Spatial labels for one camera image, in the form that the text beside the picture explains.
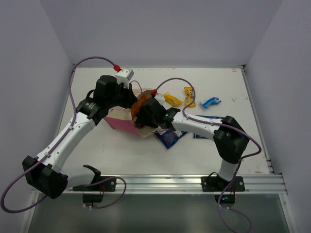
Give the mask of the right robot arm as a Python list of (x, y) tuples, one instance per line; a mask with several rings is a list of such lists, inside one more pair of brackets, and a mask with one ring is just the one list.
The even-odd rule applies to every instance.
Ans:
[(138, 126), (186, 131), (212, 140), (222, 159), (216, 184), (224, 191), (233, 186), (233, 177), (249, 142), (245, 131), (233, 117), (212, 119), (187, 115), (178, 108), (165, 109), (155, 98), (144, 101), (135, 117)]

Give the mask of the light blue white wrapper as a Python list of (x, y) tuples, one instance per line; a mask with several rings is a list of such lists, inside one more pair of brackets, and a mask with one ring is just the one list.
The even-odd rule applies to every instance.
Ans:
[(218, 105), (222, 101), (218, 97), (212, 97), (210, 99), (199, 101), (199, 102), (205, 109), (207, 109), (209, 106)]

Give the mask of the yellow orange snack packet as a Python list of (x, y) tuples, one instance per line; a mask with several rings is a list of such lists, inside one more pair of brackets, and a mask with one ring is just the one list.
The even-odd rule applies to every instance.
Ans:
[(172, 107), (177, 107), (183, 103), (183, 101), (179, 100), (175, 96), (171, 95), (170, 93), (165, 93), (164, 99), (167, 103), (169, 103)]

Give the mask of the pink beige paper bag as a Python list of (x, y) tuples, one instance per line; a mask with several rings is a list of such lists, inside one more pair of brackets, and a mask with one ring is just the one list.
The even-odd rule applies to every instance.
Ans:
[[(138, 95), (145, 90), (153, 90), (153, 89), (150, 88), (142, 89), (139, 85), (139, 89), (133, 89), (133, 92), (135, 96), (138, 97)], [(136, 128), (134, 125), (136, 117), (132, 119), (131, 109), (125, 109), (118, 106), (110, 109), (109, 114), (104, 118), (104, 120), (108, 123), (108, 125), (112, 129), (129, 133), (131, 135), (140, 138), (146, 138), (151, 134), (154, 134), (156, 131), (156, 128), (151, 128), (148, 126), (143, 127), (141, 129)]]

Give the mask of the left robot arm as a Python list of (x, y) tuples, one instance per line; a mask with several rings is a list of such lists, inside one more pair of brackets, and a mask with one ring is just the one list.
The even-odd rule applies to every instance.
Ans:
[(27, 183), (51, 199), (69, 187), (85, 185), (97, 190), (101, 185), (100, 171), (92, 166), (69, 173), (63, 165), (79, 142), (108, 115), (109, 109), (120, 106), (130, 109), (137, 101), (129, 83), (133, 72), (121, 70), (115, 76), (102, 75), (95, 89), (88, 92), (74, 110), (74, 115), (61, 133), (37, 156), (27, 156), (22, 166)]

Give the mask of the yellow candy bag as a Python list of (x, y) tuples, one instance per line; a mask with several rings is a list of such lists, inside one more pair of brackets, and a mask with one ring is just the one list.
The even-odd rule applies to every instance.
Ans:
[(196, 103), (194, 101), (194, 89), (191, 87), (184, 87), (184, 92), (185, 92), (185, 105), (189, 107), (196, 107)]

